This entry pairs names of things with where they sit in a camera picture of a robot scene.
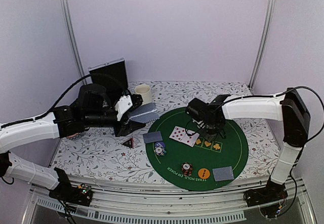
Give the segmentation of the black triangular button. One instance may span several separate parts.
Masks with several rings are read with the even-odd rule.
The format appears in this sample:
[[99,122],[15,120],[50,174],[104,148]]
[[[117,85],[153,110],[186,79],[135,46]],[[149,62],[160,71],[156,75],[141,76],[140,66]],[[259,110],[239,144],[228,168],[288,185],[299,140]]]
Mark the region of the black triangular button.
[[133,138],[129,138],[128,140],[126,140],[125,142],[122,143],[122,145],[129,147],[129,148],[134,148],[134,139]]

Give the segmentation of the blue playing card deck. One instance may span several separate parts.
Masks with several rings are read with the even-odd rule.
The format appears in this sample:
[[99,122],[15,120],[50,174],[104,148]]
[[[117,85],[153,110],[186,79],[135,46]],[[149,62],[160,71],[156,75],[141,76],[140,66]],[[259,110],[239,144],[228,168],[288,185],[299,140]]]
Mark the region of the blue playing card deck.
[[153,102],[138,107],[128,113],[128,117],[131,121],[144,124],[159,119],[156,104]]

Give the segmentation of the dealt playing card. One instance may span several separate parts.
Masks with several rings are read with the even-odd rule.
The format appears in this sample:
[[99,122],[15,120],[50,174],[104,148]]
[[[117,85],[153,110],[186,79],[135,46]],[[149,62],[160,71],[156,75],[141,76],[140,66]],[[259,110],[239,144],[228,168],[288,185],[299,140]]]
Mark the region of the dealt playing card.
[[233,169],[231,166],[212,169],[215,181],[234,180]]
[[163,138],[160,131],[155,131],[143,134],[143,140],[145,144],[148,144],[163,141]]

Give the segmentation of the purple small blind button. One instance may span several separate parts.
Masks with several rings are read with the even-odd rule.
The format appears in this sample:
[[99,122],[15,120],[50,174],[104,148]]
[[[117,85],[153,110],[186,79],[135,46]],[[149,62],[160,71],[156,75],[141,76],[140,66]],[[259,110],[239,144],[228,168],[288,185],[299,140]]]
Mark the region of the purple small blind button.
[[157,147],[160,147],[160,148],[166,148],[166,145],[163,141],[158,141],[154,144],[154,147],[157,148]]

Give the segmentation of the small poker chip stack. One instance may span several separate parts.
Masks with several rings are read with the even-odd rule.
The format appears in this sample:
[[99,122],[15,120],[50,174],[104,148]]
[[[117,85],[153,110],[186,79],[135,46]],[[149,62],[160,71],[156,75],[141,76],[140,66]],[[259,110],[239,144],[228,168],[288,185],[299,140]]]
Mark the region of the small poker chip stack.
[[166,148],[163,146],[155,147],[154,152],[157,156],[165,156],[167,154]]

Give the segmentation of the orange big blind button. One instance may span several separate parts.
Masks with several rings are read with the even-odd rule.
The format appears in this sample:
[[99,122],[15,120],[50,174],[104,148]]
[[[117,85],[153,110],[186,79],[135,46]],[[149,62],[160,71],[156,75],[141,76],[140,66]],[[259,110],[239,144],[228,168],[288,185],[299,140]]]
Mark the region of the orange big blind button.
[[198,176],[201,179],[208,179],[211,176],[211,173],[207,168],[201,168],[198,171]]

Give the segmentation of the aluminium poker chip case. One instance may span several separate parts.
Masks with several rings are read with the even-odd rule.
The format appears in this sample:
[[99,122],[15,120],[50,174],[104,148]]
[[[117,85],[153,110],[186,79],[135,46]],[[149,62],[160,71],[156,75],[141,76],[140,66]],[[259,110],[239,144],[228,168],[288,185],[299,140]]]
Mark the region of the aluminium poker chip case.
[[[115,78],[124,89],[128,89],[128,77],[126,70],[126,62],[124,58],[102,63],[88,67],[90,74],[102,73]],[[107,95],[112,100],[118,100],[123,95],[123,89],[108,77],[91,76],[92,82],[102,85],[106,88]]]

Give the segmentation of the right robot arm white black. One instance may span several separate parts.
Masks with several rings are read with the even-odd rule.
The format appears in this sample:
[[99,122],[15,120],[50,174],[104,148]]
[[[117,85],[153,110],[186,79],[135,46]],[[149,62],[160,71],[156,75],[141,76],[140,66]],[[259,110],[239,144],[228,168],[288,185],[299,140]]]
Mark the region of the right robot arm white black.
[[197,123],[200,134],[208,136],[220,133],[227,120],[268,119],[283,122],[283,148],[269,177],[269,185],[262,190],[262,198],[272,202],[281,194],[281,185],[290,176],[298,162],[309,137],[310,112],[299,89],[313,89],[297,86],[287,88],[274,95],[249,95],[233,98],[229,94],[218,95],[211,103],[198,98],[192,99],[185,112]]

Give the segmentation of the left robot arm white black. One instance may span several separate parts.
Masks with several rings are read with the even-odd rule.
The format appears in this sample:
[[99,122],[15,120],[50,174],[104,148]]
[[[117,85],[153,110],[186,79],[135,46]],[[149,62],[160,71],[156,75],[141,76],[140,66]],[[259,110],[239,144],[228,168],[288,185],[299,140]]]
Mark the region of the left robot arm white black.
[[77,99],[68,106],[55,102],[45,113],[29,119],[1,124],[1,177],[11,177],[43,186],[65,201],[75,197],[75,189],[64,170],[44,168],[24,160],[10,150],[44,139],[75,136],[89,128],[113,128],[116,137],[127,136],[145,126],[129,120],[128,112],[142,105],[139,94],[112,76],[98,73],[121,88],[119,99],[110,99],[106,88],[99,84],[83,85]]

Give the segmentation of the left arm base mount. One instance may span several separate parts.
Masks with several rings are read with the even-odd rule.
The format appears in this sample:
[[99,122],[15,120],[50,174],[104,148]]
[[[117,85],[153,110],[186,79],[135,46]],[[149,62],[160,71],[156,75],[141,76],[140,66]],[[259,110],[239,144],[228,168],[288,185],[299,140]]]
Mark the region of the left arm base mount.
[[49,197],[62,202],[89,207],[92,201],[93,191],[89,185],[84,183],[79,186],[59,183],[53,190],[49,190]]

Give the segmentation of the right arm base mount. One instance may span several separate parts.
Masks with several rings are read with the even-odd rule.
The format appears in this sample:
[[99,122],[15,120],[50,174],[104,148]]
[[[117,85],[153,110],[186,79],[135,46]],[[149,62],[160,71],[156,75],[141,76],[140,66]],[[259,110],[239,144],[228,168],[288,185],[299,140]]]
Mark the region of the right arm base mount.
[[248,207],[262,205],[288,197],[285,184],[277,184],[268,181],[265,187],[249,189],[244,192],[243,199]]

